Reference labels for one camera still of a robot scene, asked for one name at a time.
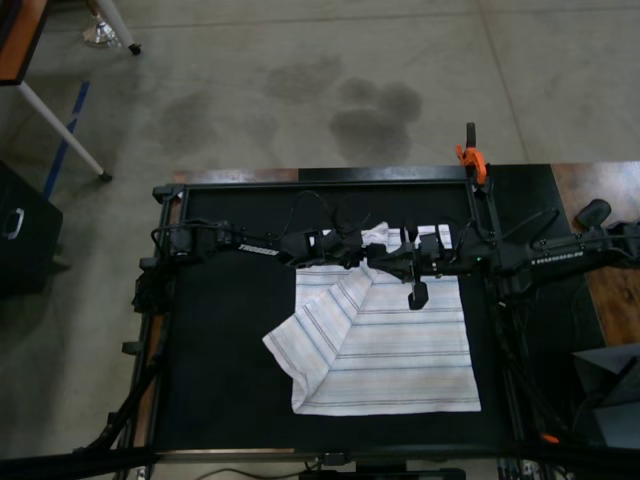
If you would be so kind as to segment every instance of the table leg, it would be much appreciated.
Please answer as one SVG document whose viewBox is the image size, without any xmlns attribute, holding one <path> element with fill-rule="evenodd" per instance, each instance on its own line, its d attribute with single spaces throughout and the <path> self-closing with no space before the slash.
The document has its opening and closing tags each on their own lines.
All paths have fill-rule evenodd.
<svg viewBox="0 0 640 480">
<path fill-rule="evenodd" d="M 35 108 L 40 115 L 44 117 L 44 119 L 49 122 L 56 132 L 58 132 L 62 138 L 76 151 L 78 155 L 82 157 L 82 159 L 87 162 L 87 164 L 100 176 L 100 180 L 103 182 L 110 182 L 112 177 L 107 172 L 103 170 L 103 168 L 95 161 L 95 159 L 85 150 L 85 148 L 78 142 L 76 137 L 71 135 L 71 132 L 67 130 L 64 124 L 58 120 L 58 117 L 54 115 L 54 113 L 49 110 L 49 107 L 45 105 L 45 103 L 38 97 L 31 87 L 27 85 L 27 82 L 22 82 L 18 85 L 18 90 L 24 98 Z"/>
<path fill-rule="evenodd" d="M 134 55 L 140 55 L 140 44 L 135 43 L 135 41 L 133 40 L 131 32 L 129 32 L 129 29 L 125 25 L 124 20 L 122 20 L 120 12 L 113 3 L 113 0 L 96 0 L 96 2 L 102 10 L 102 13 L 104 13 L 107 23 L 111 25 L 111 28 L 115 30 L 116 35 L 118 35 L 118 38 L 120 39 L 120 42 L 128 47 L 129 50 L 131 50 L 131 53 L 133 53 Z"/>
</svg>

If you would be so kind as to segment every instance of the wet spot on floor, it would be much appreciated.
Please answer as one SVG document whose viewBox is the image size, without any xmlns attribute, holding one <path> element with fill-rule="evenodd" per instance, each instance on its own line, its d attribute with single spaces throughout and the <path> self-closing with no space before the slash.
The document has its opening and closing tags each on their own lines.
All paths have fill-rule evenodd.
<svg viewBox="0 0 640 480">
<path fill-rule="evenodd" d="M 278 121 L 268 113 L 247 113 L 242 118 L 242 128 L 261 148 L 267 148 L 278 132 Z"/>
<path fill-rule="evenodd" d="M 372 105 L 378 99 L 378 87 L 371 80 L 354 77 L 338 87 L 338 95 L 344 103 Z"/>
<path fill-rule="evenodd" d="M 198 91 L 166 104 L 144 130 L 147 139 L 159 143 L 170 155 L 197 153 L 218 140 L 210 109 L 212 96 Z"/>
<path fill-rule="evenodd" d="M 380 91 L 378 108 L 398 121 L 415 122 L 422 114 L 422 97 L 403 83 L 391 83 Z"/>
<path fill-rule="evenodd" d="M 326 92 L 338 80 L 342 70 L 338 57 L 284 65 L 267 75 L 264 93 L 285 103 L 309 102 Z"/>
<path fill-rule="evenodd" d="M 358 165 L 393 165 L 409 156 L 405 125 L 373 108 L 337 113 L 329 124 L 340 154 Z"/>
</svg>

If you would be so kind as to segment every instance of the gray floor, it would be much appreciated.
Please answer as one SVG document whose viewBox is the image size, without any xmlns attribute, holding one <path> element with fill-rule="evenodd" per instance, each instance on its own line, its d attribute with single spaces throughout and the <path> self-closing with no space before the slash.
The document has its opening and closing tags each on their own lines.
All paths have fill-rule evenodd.
<svg viewBox="0 0 640 480">
<path fill-rule="evenodd" d="M 65 2 L 27 76 L 65 122 L 91 82 L 76 133 L 115 180 L 67 154 L 53 202 L 74 268 L 0 305 L 2 457 L 87 443 L 127 393 L 150 192 L 176 171 L 455 164 L 468 121 L 496 164 L 638 158 L 640 0 L 117 3 L 142 56 L 84 46 Z M 11 89 L 0 104 L 0 154 L 42 189 L 59 138 Z"/>
</svg>

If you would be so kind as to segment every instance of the black work surface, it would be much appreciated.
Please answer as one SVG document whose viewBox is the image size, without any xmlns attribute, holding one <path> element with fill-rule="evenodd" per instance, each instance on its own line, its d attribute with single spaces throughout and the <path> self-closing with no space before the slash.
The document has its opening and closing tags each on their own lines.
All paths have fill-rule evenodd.
<svg viewBox="0 0 640 480">
<path fill-rule="evenodd" d="M 301 179 L 305 172 L 310 171 L 302 170 Z M 497 167 L 493 176 L 503 229 L 544 208 L 562 210 L 548 166 Z M 194 188 L 190 189 L 183 208 L 186 218 L 227 219 L 255 233 L 277 234 L 286 222 L 294 196 L 305 188 L 310 187 L 293 184 Z M 418 225 L 448 223 L 456 234 L 470 216 L 462 186 L 336 184 L 311 188 L 330 204 L 349 193 L 365 194 L 366 208 L 360 200 L 354 199 L 350 204 L 355 212 L 371 211 L 368 226 L 385 220 L 391 227 L 398 227 L 403 218 L 410 217 Z M 303 197 L 291 229 L 328 226 L 317 200 Z M 566 231 L 562 215 L 550 234 Z M 536 309 L 535 319 L 530 320 L 531 331 L 542 336 L 541 341 L 532 341 L 530 345 L 532 357 L 540 352 L 537 362 L 547 371 L 544 383 L 550 385 L 552 392 L 563 386 L 563 395 L 557 399 L 558 408 L 566 407 L 567 403 L 564 392 L 572 374 L 568 352 L 573 349 L 569 344 L 573 342 L 570 299 L 581 281 L 578 278 L 553 289 L 545 288 L 540 301 L 552 298 L 554 303 Z M 461 278 L 460 291 L 482 412 L 365 417 L 295 415 L 290 403 L 291 379 L 261 342 L 266 333 L 293 313 L 295 272 L 273 259 L 238 252 L 219 255 L 204 265 L 183 270 L 176 283 L 154 447 L 161 451 L 229 448 L 330 451 L 428 444 L 496 445 L 513 441 L 501 357 L 487 316 L 481 279 Z M 593 315 L 585 317 L 585 321 L 591 328 L 596 322 L 597 330 Z M 595 339 L 590 345 L 599 345 L 597 332 L 590 338 Z"/>
</svg>

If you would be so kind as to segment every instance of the clamp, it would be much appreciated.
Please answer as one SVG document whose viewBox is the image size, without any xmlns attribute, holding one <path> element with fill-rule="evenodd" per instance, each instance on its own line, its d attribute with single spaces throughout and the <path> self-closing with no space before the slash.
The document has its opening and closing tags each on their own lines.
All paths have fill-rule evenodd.
<svg viewBox="0 0 640 480">
<path fill-rule="evenodd" d="M 475 169 L 475 180 L 478 186 L 484 186 L 487 181 L 487 165 L 480 150 L 476 149 L 476 124 L 467 123 L 467 145 L 462 150 L 462 145 L 456 146 L 456 154 L 460 159 L 460 165 Z"/>
</svg>

